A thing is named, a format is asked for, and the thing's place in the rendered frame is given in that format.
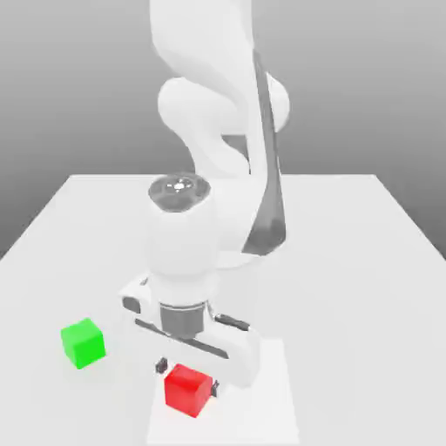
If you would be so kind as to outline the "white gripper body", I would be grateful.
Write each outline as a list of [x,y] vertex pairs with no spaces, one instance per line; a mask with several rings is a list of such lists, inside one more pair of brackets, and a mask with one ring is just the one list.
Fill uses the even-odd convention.
[[260,368],[260,336],[249,323],[226,314],[205,314],[204,330],[181,339],[139,318],[135,324],[149,334],[156,356],[198,370],[239,388],[252,385]]

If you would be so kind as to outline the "small red cube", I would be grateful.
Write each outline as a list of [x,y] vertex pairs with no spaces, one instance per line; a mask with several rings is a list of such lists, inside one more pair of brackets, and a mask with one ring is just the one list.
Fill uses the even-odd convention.
[[164,379],[166,405],[196,418],[211,397],[212,386],[211,376],[176,364]]

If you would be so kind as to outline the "small green cube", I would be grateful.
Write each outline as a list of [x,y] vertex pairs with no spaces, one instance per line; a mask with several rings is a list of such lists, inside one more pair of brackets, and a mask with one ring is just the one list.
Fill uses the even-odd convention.
[[102,331],[90,318],[61,329],[65,355],[77,369],[82,369],[106,356]]

